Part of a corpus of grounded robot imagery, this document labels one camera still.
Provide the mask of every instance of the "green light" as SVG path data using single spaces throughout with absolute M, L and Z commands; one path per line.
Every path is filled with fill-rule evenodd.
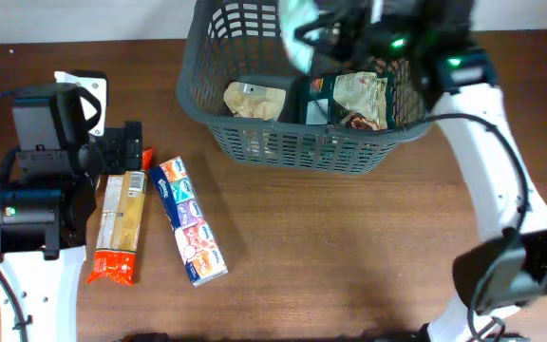
M 14 215 L 16 215 L 16 208 L 6 207 L 6 216 L 10 217 L 10 216 L 14 216 Z
M 459 58 L 449 58 L 447 60 L 447 62 L 452 66 L 452 67 L 458 67 L 461 63 L 462 63 L 462 60 L 459 59 Z
M 391 46 L 393 48 L 402 48 L 405 45 L 406 45 L 406 39 L 405 38 L 397 39 L 391 44 Z

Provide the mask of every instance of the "wooden table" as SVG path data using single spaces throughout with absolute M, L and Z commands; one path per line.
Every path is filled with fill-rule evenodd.
M 547 31 L 481 33 L 522 156 L 547 201 Z M 231 161 L 182 112 L 175 86 L 184 41 L 0 46 L 0 90 L 54 70 L 107 73 L 107 125 L 141 120 L 158 161 L 182 156 L 230 273 L 194 289 L 150 187 L 132 287 L 91 271 L 100 208 L 88 223 L 77 303 L 80 341 L 166 332 L 208 338 L 334 337 L 416 330 L 453 294 L 451 263 L 478 243 L 467 189 L 438 128 L 360 176 Z M 0 160 L 16 144 L 0 102 Z M 98 201 L 102 203 L 103 191 Z M 508 328 L 547 341 L 547 298 Z

